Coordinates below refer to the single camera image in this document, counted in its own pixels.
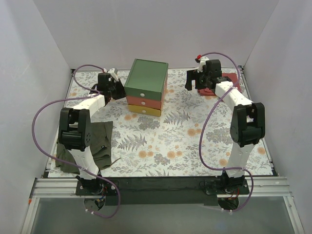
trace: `wall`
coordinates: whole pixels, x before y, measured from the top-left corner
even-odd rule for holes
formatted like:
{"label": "wall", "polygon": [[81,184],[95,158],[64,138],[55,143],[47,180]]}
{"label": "wall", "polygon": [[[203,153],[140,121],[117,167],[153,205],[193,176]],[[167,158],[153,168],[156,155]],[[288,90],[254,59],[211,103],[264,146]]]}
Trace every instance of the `wall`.
{"label": "wall", "polygon": [[279,1],[245,66],[254,101],[266,107],[266,140],[312,233],[312,2]]}
{"label": "wall", "polygon": [[195,67],[196,56],[210,51],[243,65],[278,0],[34,2],[70,68],[129,69],[135,58]]}
{"label": "wall", "polygon": [[[32,0],[0,0],[0,29],[0,233],[17,234],[34,178],[47,161],[32,141],[32,118],[43,104],[65,97],[70,69]],[[38,120],[37,136],[47,151],[61,105]]]}

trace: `green box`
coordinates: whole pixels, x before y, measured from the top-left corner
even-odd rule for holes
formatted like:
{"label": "green box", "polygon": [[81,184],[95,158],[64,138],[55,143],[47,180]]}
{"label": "green box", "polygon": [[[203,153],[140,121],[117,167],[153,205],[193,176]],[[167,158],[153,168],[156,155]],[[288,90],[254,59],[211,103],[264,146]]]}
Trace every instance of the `green box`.
{"label": "green box", "polygon": [[168,63],[135,59],[125,83],[127,96],[161,101]]}

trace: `storage box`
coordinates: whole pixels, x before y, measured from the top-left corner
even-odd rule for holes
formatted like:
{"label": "storage box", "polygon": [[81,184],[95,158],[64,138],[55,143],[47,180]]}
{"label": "storage box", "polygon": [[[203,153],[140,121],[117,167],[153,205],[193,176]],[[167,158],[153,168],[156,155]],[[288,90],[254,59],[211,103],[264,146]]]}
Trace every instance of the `storage box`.
{"label": "storage box", "polygon": [[160,116],[167,73],[167,63],[135,59],[124,86],[129,110]]}

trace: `floral tablecloth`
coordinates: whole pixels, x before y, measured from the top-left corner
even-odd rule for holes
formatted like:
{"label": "floral tablecloth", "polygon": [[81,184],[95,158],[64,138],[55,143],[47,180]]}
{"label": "floral tablecloth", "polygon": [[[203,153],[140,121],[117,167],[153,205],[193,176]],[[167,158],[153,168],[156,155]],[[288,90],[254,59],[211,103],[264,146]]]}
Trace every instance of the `floral tablecloth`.
{"label": "floral tablecloth", "polygon": [[[235,69],[222,69],[234,73]],[[129,71],[119,71],[125,83]],[[79,72],[77,80],[92,87],[97,83],[97,72]],[[169,70],[168,86],[161,117],[131,113],[125,98],[112,100],[92,117],[92,122],[114,121],[112,161],[121,158],[102,175],[112,176],[214,176],[221,172],[205,168],[198,156],[202,125],[217,101],[217,97],[201,97],[195,89],[187,91],[185,70]],[[247,96],[244,82],[240,82]],[[70,98],[83,97],[88,91],[73,82]],[[66,107],[81,102],[69,101]],[[232,149],[229,127],[232,112],[220,103],[205,130],[203,157],[212,167],[225,167]],[[254,175],[272,175],[267,152],[261,141],[255,146],[247,163]],[[52,161],[49,177],[74,177],[63,173]]]}

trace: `red object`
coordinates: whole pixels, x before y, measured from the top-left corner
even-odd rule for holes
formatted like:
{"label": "red object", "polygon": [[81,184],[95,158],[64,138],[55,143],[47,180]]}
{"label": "red object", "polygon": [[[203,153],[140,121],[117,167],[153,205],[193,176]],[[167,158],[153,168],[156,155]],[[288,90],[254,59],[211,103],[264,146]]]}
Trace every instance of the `red object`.
{"label": "red object", "polygon": [[[237,81],[237,75],[236,73],[222,73],[223,77],[229,77],[231,79],[231,81],[233,83],[235,83]],[[206,89],[201,89],[198,90],[199,94],[201,96],[216,96],[210,89],[206,88]]]}

